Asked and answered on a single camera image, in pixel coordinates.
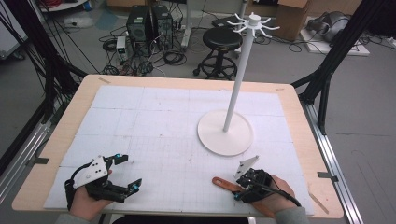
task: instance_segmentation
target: grid paper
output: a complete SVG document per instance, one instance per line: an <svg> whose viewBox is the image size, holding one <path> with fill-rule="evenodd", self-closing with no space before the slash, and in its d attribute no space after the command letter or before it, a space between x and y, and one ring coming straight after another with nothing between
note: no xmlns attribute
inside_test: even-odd
<svg viewBox="0 0 396 224"><path fill-rule="evenodd" d="M314 214L282 106L276 94L240 92L235 112L252 126L244 153L224 157L205 148L197 134L200 118L227 109L231 92L103 86L60 165L45 208L65 208L64 181L98 155L129 155L113 165L109 180L126 187L142 178L140 191L107 210L259 216L254 208L212 184L214 176L234 182L239 162L259 155L252 168L290 183L308 215Z"/></svg>

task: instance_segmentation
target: computer tower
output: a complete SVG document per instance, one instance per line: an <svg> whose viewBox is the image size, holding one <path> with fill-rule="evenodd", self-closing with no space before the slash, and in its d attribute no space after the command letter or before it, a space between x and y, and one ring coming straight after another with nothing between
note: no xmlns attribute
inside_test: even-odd
<svg viewBox="0 0 396 224"><path fill-rule="evenodd" d="M120 64L123 65L128 60L128 50L126 48L126 36L117 37L117 55L119 56Z"/></svg>
<svg viewBox="0 0 396 224"><path fill-rule="evenodd" d="M153 40L151 17L148 6L132 6L126 28L131 40L134 56L149 56Z"/></svg>
<svg viewBox="0 0 396 224"><path fill-rule="evenodd" d="M173 48L173 18L166 6L152 7L154 38L159 49Z"/></svg>

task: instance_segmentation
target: stool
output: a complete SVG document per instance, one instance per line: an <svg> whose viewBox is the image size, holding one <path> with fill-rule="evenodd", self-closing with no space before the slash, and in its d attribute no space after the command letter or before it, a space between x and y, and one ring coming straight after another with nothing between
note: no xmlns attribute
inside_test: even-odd
<svg viewBox="0 0 396 224"><path fill-rule="evenodd" d="M204 33L204 43L211 48L211 52L204 58L204 60L198 64L198 67L194 69L193 74L198 76L202 70L206 75L206 79L211 77L223 77L231 80L231 77L236 74L237 66L231 58L224 57L230 50L238 49L242 45L242 36L235 33L232 29L216 27L212 28ZM216 58L215 64L209 64L206 61ZM223 65L223 61L230 62L231 65Z"/></svg>

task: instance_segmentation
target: metal rail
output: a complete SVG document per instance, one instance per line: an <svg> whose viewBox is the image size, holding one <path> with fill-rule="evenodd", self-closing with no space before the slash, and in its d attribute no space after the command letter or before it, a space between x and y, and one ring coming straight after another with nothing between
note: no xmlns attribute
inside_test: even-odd
<svg viewBox="0 0 396 224"><path fill-rule="evenodd" d="M54 111L57 111L59 108L60 103L56 102L54 104ZM27 166L27 163L32 159L32 157L44 143L44 140L50 132L52 117L54 117L54 115L52 115L45 123L37 123L31 134L24 141L21 149L14 156L7 169L0 176L0 204L4 201L15 182L21 176L22 172Z"/></svg>
<svg viewBox="0 0 396 224"><path fill-rule="evenodd" d="M363 224L361 213L359 212L358 207L353 200L352 194L349 191L349 187L347 186L343 172L341 171L337 158L335 158L329 138L327 135L324 135L321 132L318 126L317 110L313 105L306 105L302 103L302 106L308 118L308 122L311 125L312 132L316 137L320 153L322 154L327 169L331 176L337 177L337 180L333 181L333 184L338 193L341 204L343 205L346 218L351 224Z"/></svg>

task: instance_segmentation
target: round white base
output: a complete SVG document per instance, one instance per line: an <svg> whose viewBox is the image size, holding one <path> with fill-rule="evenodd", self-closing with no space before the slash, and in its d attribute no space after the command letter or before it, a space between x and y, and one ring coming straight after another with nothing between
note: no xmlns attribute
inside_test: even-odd
<svg viewBox="0 0 396 224"><path fill-rule="evenodd" d="M226 110L205 114L198 123L198 136L209 150L223 156L235 156L250 147L253 130L242 115L233 113L230 128L224 132L226 117Z"/></svg>

